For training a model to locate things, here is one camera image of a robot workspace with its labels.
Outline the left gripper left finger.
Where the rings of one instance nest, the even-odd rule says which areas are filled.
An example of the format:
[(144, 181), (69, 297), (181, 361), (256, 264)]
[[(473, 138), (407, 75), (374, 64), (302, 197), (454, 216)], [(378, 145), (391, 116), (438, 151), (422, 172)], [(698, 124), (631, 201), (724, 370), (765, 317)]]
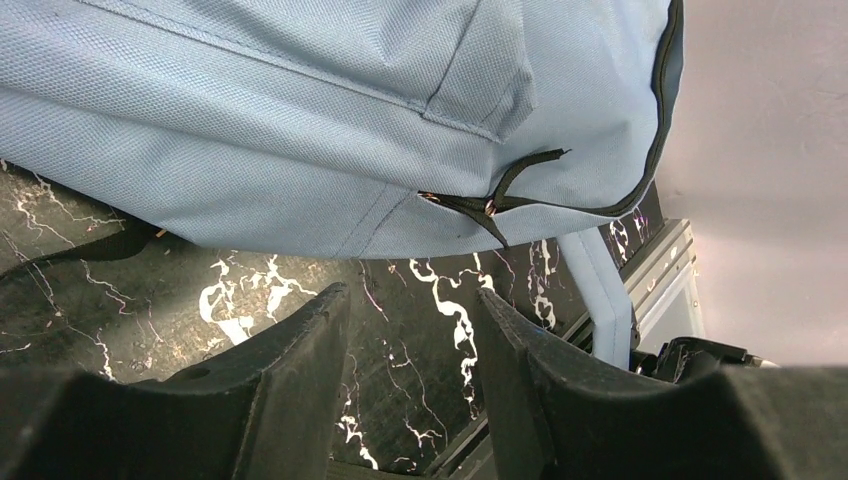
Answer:
[(321, 479), (346, 361), (334, 283), (284, 321), (164, 381), (1, 373), (5, 479)]

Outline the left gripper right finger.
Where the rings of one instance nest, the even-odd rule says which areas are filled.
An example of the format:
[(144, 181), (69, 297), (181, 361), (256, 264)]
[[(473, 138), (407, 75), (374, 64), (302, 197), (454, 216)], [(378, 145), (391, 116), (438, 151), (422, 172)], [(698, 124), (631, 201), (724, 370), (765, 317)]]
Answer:
[[(513, 307), (492, 291), (478, 293), (483, 313), (475, 331), (488, 417), (494, 399), (484, 376), (495, 351), (484, 335), (485, 295)], [(634, 456), (628, 456), (627, 479), (843, 479), (847, 475), (847, 371), (843, 367), (721, 367), (673, 384), (650, 396), (646, 404), (662, 410), (661, 416), (649, 416), (645, 422), (647, 427), (661, 429), (662, 457), (657, 465), (640, 467)]]

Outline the blue student backpack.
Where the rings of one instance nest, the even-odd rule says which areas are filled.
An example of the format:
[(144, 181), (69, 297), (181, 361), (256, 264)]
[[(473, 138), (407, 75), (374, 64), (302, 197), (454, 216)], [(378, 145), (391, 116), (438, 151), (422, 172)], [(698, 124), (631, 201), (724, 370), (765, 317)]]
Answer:
[(679, 1), (5, 1), (1, 155), (159, 230), (324, 258), (556, 238), (628, 365), (601, 225), (654, 179)]

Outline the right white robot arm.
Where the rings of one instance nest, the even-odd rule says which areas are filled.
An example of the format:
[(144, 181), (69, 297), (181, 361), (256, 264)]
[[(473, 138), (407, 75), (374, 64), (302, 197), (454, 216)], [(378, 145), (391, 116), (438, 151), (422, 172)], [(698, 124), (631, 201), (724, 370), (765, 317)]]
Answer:
[(672, 384), (699, 378), (724, 366), (778, 368), (747, 349), (696, 337), (665, 342), (658, 354), (634, 350), (630, 355), (631, 372)]

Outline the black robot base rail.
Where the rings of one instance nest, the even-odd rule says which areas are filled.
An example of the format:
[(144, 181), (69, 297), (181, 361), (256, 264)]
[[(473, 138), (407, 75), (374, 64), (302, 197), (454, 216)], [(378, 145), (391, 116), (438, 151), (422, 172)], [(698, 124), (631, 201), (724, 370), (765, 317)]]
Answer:
[(639, 346), (624, 368), (532, 326), (485, 295), (484, 335), (495, 354), (484, 383), (493, 407), (451, 455), (443, 479), (627, 479), (662, 457), (662, 410), (647, 399), (683, 381), (705, 338), (691, 224), (669, 220), (624, 282), (635, 303)]

